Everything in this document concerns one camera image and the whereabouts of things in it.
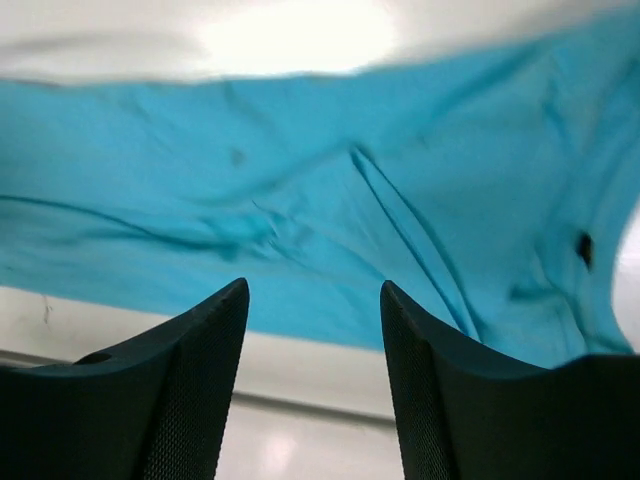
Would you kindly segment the cyan t shirt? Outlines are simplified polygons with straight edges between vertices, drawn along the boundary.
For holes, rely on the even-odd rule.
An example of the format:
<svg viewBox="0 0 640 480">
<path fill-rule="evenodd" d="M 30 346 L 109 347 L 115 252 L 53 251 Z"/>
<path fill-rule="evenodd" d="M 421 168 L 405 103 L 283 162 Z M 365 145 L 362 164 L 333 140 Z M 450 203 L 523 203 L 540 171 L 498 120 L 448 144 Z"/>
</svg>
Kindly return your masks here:
<svg viewBox="0 0 640 480">
<path fill-rule="evenodd" d="M 173 314 L 237 277 L 251 325 L 378 349 L 396 282 L 552 366 L 628 352 L 632 18 L 342 78 L 1 86 L 1 281 Z"/>
</svg>

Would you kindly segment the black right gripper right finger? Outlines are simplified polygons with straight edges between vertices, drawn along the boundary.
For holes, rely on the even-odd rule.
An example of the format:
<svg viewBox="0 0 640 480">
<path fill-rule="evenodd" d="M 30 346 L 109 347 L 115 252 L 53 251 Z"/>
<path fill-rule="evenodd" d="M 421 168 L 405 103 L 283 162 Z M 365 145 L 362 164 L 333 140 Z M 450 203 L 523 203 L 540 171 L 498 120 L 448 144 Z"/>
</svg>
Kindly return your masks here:
<svg viewBox="0 0 640 480">
<path fill-rule="evenodd" d="M 406 478 L 638 477 L 637 356 L 544 369 L 464 335 L 392 282 L 380 308 Z"/>
</svg>

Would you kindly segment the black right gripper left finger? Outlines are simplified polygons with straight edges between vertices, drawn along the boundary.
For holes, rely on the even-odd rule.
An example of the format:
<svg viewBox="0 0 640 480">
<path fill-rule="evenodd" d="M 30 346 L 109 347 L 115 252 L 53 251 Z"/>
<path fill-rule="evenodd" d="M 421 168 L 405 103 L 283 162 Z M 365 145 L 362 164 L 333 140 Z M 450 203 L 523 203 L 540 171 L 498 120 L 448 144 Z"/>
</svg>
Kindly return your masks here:
<svg viewBox="0 0 640 480">
<path fill-rule="evenodd" d="M 1 371 L 5 479 L 211 479 L 249 309 L 237 279 L 72 364 Z"/>
</svg>

